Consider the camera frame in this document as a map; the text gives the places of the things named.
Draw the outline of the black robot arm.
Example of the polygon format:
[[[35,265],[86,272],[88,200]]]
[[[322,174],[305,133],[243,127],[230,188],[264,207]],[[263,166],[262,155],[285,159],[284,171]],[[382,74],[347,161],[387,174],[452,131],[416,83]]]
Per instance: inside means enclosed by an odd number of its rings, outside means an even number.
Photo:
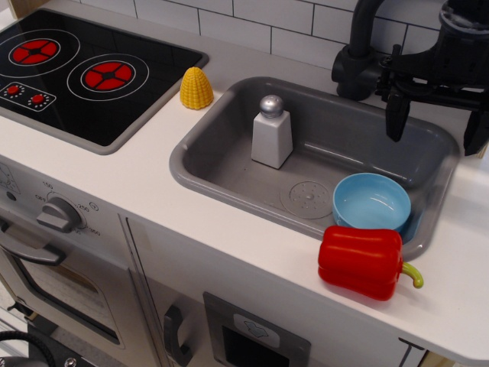
[[[411,102],[465,109],[465,155],[478,154],[488,143],[488,3],[447,1],[439,21],[434,46],[401,54],[396,45],[380,61],[375,92],[387,104],[387,136],[401,139]]]

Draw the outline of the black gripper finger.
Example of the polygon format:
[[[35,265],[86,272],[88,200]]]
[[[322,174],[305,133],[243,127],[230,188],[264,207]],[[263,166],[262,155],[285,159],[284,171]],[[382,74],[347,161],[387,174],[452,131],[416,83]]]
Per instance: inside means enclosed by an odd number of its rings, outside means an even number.
[[[410,113],[410,99],[399,89],[390,90],[387,97],[386,133],[395,142],[398,142],[403,135],[407,118]]]
[[[488,142],[488,106],[471,112],[464,133],[465,156],[478,154]]]

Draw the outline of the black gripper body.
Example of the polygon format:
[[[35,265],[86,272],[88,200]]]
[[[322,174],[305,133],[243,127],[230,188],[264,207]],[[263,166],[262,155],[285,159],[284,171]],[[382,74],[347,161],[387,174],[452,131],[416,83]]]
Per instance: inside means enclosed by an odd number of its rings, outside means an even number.
[[[376,94],[470,111],[488,110],[488,33],[442,28],[436,43],[417,54],[400,45],[381,58]]]

